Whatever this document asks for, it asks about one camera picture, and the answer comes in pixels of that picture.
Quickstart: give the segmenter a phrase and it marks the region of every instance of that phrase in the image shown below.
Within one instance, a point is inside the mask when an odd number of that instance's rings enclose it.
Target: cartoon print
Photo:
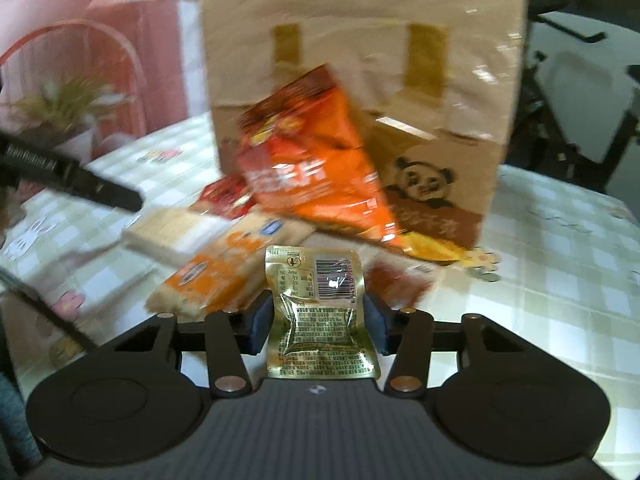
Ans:
[[[496,253],[488,252],[485,248],[476,247],[467,251],[460,262],[473,278],[485,282],[497,282],[500,280],[500,276],[497,273],[500,256]]]
[[[410,162],[404,156],[396,158],[396,183],[387,189],[402,198],[411,198],[432,209],[456,207],[447,199],[456,175],[451,168],[438,168],[424,161]]]
[[[145,162],[150,160],[151,162],[167,162],[181,153],[182,150],[153,150],[151,152],[146,152],[145,155],[138,159],[138,161]]]
[[[80,307],[85,301],[86,296],[84,294],[76,294],[68,290],[60,296],[56,303],[51,305],[51,309],[62,319],[73,322],[80,316]],[[36,320],[36,328],[43,337],[48,337],[53,333],[53,325],[46,317],[41,315],[38,315]]]
[[[16,237],[4,249],[4,254],[10,259],[15,260],[22,256],[27,250],[36,243],[38,236],[45,235],[53,230],[64,217],[58,215],[53,216],[47,221],[46,216],[38,218],[31,226]]]

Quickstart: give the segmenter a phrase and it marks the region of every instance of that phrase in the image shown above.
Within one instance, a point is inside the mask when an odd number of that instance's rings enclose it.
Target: plastic wrapper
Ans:
[[[441,276],[442,269],[433,264],[380,253],[365,271],[365,288],[393,310],[418,308]]]
[[[146,307],[189,319],[216,310],[241,310],[265,287],[267,246],[299,244],[312,232],[304,222],[252,211],[160,285]]]
[[[267,343],[269,377],[380,376],[364,324],[364,277],[355,251],[271,246],[265,267],[275,308]]]
[[[244,178],[233,174],[205,186],[189,209],[236,220],[246,215],[254,205],[255,200]]]
[[[224,218],[180,208],[143,214],[122,232],[132,248],[173,266],[183,266],[232,223]]]
[[[348,111],[344,92],[318,67],[239,118],[238,166],[263,208],[402,248]]]

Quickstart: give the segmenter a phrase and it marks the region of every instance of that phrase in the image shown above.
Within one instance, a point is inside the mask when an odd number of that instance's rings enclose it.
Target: orange snack package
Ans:
[[[327,67],[239,117],[238,166],[266,210],[404,249],[378,174]]]
[[[189,320],[225,308],[241,310],[266,286],[266,248],[297,245],[313,230],[305,222],[251,211],[165,280],[147,298],[146,309]]]

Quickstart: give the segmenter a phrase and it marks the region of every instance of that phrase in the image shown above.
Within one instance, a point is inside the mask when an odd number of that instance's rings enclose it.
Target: red snack package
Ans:
[[[246,215],[255,205],[251,191],[241,175],[227,175],[205,186],[192,211],[235,220]]]
[[[391,309],[399,310],[417,308],[441,275],[433,264],[380,254],[366,270],[364,282],[367,292],[375,292]]]
[[[404,248],[378,174],[325,66],[239,118],[238,166],[266,210]]]

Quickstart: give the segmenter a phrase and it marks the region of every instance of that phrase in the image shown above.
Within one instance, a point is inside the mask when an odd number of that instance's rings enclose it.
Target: panda illustration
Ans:
[[[447,200],[456,175],[451,168],[438,168],[423,161],[410,162],[404,156],[396,158],[396,183],[387,189],[394,190],[401,198],[411,198],[432,209],[456,207]]]

